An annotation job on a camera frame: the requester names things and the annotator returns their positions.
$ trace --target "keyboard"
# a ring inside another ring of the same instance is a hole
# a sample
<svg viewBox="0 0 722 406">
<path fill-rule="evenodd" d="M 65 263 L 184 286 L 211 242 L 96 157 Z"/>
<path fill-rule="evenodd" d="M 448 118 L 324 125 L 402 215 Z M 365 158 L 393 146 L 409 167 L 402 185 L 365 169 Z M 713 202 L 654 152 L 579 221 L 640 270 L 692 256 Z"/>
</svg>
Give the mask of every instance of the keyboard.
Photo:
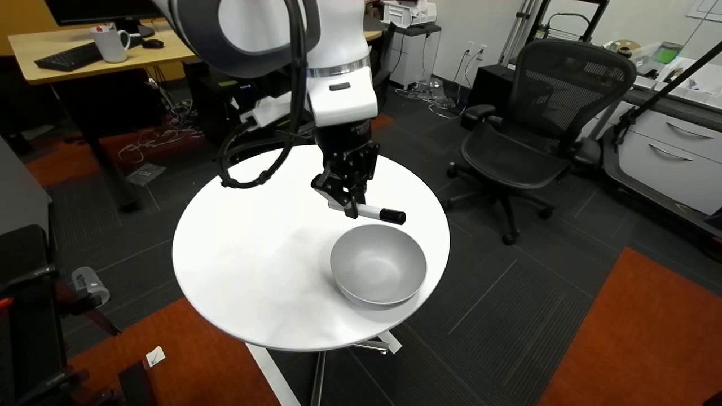
<svg viewBox="0 0 722 406">
<path fill-rule="evenodd" d="M 39 58 L 35 65 L 46 67 L 46 70 L 71 73 L 71 70 L 91 65 L 94 61 L 101 61 L 101 54 L 94 47 L 94 43 L 86 43 L 79 47 L 64 49 L 58 54 L 49 54 L 46 58 Z"/>
</svg>

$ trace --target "wall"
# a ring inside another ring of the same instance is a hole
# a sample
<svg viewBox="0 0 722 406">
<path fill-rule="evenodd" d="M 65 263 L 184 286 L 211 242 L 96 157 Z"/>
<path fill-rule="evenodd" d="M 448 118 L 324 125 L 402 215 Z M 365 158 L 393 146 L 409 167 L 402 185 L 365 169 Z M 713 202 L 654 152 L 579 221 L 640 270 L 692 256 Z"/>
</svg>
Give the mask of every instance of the wall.
<svg viewBox="0 0 722 406">
<path fill-rule="evenodd" d="M 453 80 L 466 42 L 481 42 L 488 46 L 483 56 L 486 65 L 498 61 L 520 0 L 435 3 L 438 25 L 442 27 L 442 43 L 434 70 L 438 77 Z M 662 42 L 686 43 L 700 22 L 695 18 L 686 18 L 686 11 L 692 3 L 695 0 L 611 0 L 594 34 L 594 43 L 606 43 L 616 38 L 634 38 L 643 46 Z M 553 0 L 551 11 L 555 10 L 588 11 L 588 5 L 579 0 Z M 718 42 L 722 42 L 722 22 L 701 22 L 684 54 L 696 58 Z M 469 87 L 471 77 L 473 67 L 466 73 L 466 77 L 460 74 L 458 82 Z"/>
<path fill-rule="evenodd" d="M 435 0 L 435 5 L 442 43 L 434 73 L 452 82 L 466 42 L 488 46 L 483 53 L 486 65 L 498 61 L 520 0 Z M 460 73 L 458 84 L 471 87 L 473 73 L 469 65 L 466 73 Z"/>
<path fill-rule="evenodd" d="M 43 0 L 0 0 L 0 54 L 13 54 L 7 36 L 58 30 Z"/>
</svg>

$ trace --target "power cord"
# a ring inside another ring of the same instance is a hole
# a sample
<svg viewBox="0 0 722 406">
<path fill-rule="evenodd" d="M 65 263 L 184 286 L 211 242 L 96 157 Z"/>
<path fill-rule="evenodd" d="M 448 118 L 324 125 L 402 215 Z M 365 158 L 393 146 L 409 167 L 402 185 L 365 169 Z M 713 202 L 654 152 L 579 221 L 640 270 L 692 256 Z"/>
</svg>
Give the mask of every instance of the power cord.
<svg viewBox="0 0 722 406">
<path fill-rule="evenodd" d="M 398 63 L 393 65 L 393 70 L 389 73 L 389 77 L 393 77 L 393 74 L 398 73 L 398 67 L 402 65 L 402 58 L 404 58 L 404 49 L 405 49 L 405 34 L 402 36 L 402 49 L 400 49 L 400 58 L 398 58 Z"/>
<path fill-rule="evenodd" d="M 149 149 L 159 149 L 173 143 L 180 143 L 184 137 L 202 137 L 198 130 L 194 130 L 194 104 L 192 102 L 173 102 L 166 91 L 149 80 L 149 87 L 159 93 L 162 106 L 166 110 L 166 118 L 159 127 L 150 130 L 140 141 L 121 146 L 114 157 L 121 162 L 140 164 L 146 160 Z"/>
<path fill-rule="evenodd" d="M 455 82 L 455 99 L 448 99 L 446 93 L 445 93 L 445 84 L 438 80 L 438 89 L 435 93 L 439 93 L 442 97 L 431 97 L 431 104 L 429 104 L 429 110 L 435 114 L 438 118 L 445 118 L 445 119 L 455 119 L 464 114 L 464 108 L 460 108 L 460 84 L 458 84 L 458 74 L 463 70 L 463 65 L 469 65 L 469 54 L 471 49 L 464 49 L 463 56 L 458 58 L 458 65 L 455 65 L 455 74 L 453 74 L 453 82 Z"/>
<path fill-rule="evenodd" d="M 466 58 L 466 65 L 463 67 L 463 73 L 464 73 L 464 87 L 471 87 L 471 77 L 469 77 L 469 67 L 471 67 L 471 63 L 478 58 L 481 54 L 476 54 L 476 56 L 471 56 L 471 58 Z"/>
<path fill-rule="evenodd" d="M 295 0 L 284 0 L 289 10 L 289 33 L 291 33 L 291 118 L 289 118 L 289 134 L 284 135 L 284 146 L 273 160 L 269 169 L 257 174 L 257 179 L 240 184 L 229 176 L 228 167 L 232 164 L 232 157 L 240 152 L 236 141 L 249 137 L 249 134 L 254 130 L 253 125 L 241 125 L 240 134 L 229 134 L 217 157 L 217 167 L 222 176 L 224 188 L 235 188 L 235 190 L 250 190 L 257 185 L 263 185 L 267 181 L 273 179 L 273 174 L 286 162 L 295 141 L 293 135 L 301 130 L 301 114 L 305 108 L 305 97 L 307 97 L 307 36 L 303 27 L 303 14 Z"/>
<path fill-rule="evenodd" d="M 427 77 L 427 46 L 429 46 L 431 33 L 425 38 L 425 47 L 421 47 L 421 77 Z"/>
</svg>

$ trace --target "gray carpet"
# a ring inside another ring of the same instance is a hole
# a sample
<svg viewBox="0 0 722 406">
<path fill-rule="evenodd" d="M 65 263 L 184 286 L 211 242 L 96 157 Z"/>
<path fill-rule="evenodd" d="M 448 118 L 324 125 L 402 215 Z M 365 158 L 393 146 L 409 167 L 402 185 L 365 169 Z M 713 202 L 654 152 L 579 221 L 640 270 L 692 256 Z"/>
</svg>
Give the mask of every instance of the gray carpet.
<svg viewBox="0 0 722 406">
<path fill-rule="evenodd" d="M 383 157 L 405 164 L 438 197 L 471 188 L 445 176 L 466 135 L 453 119 L 398 96 L 383 110 L 393 118 L 374 135 Z M 210 158 L 211 152 L 202 149 L 137 188 L 145 205 L 132 215 L 114 212 L 101 179 L 49 193 L 60 266 L 99 270 L 113 292 L 103 312 L 120 328 L 180 299 L 172 234 L 184 203 L 215 176 Z M 560 208 L 551 221 L 519 208 L 524 234 L 511 248 L 498 239 L 493 208 L 453 211 L 446 276 L 434 299 L 394 330 L 404 349 L 394 356 L 365 349 L 330 355 L 326 405 L 534 405 L 623 247 L 722 294 L 722 266 L 703 258 L 687 234 L 610 190 L 597 179 L 566 176 L 546 193 Z M 101 339 L 86 320 L 65 320 L 69 355 Z M 273 353 L 273 358 L 295 396 L 307 399 L 313 356 Z"/>
</svg>

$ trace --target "silver bowl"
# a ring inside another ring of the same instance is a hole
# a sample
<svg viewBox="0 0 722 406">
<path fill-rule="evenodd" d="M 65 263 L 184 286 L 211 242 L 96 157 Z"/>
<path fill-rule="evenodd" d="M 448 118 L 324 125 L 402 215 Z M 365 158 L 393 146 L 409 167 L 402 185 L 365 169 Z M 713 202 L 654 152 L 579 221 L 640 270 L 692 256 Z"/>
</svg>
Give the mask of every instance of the silver bowl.
<svg viewBox="0 0 722 406">
<path fill-rule="evenodd" d="M 373 223 L 341 234 L 331 248 L 331 276 L 345 295 L 389 308 L 425 285 L 427 258 L 400 228 Z"/>
</svg>

